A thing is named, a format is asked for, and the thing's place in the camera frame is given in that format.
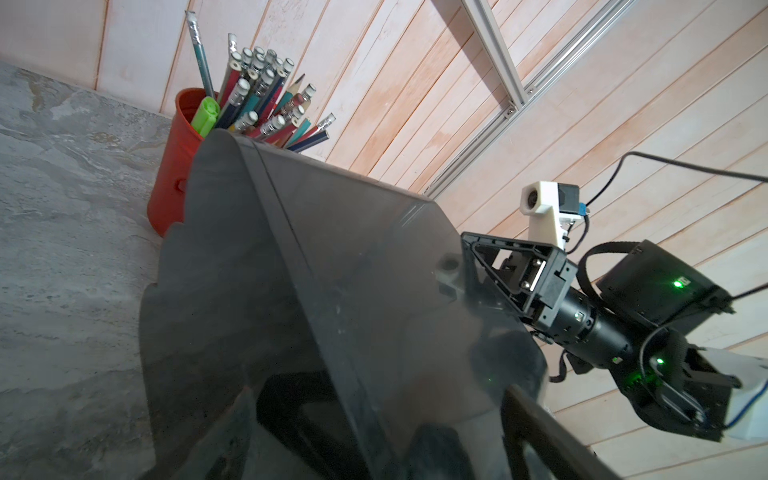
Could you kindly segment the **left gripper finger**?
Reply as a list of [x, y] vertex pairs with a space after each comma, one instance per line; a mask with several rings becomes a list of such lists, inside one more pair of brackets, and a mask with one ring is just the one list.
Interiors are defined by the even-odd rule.
[[500, 415], [513, 479], [532, 478], [526, 445], [556, 479], [620, 479], [518, 386], [505, 390]]

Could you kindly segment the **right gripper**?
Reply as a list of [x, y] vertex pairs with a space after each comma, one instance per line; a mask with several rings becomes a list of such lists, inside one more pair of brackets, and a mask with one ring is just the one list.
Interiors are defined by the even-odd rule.
[[576, 275], [564, 250], [549, 244], [465, 232], [462, 246], [524, 322], [549, 330]]

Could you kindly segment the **black drawer cabinet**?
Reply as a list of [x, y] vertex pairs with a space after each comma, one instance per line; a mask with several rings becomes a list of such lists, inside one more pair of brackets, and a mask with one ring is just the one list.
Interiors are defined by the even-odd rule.
[[224, 131], [139, 313], [150, 479], [506, 479], [543, 354], [432, 201]]

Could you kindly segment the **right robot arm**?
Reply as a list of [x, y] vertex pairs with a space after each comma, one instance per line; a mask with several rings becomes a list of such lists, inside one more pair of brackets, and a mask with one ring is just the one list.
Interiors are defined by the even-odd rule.
[[550, 244], [461, 240], [536, 336], [559, 345], [578, 374], [608, 371], [649, 426], [716, 442], [766, 437], [766, 361], [688, 340], [735, 301], [690, 265], [650, 241], [607, 242], [591, 254], [619, 261], [593, 282], [585, 260]]

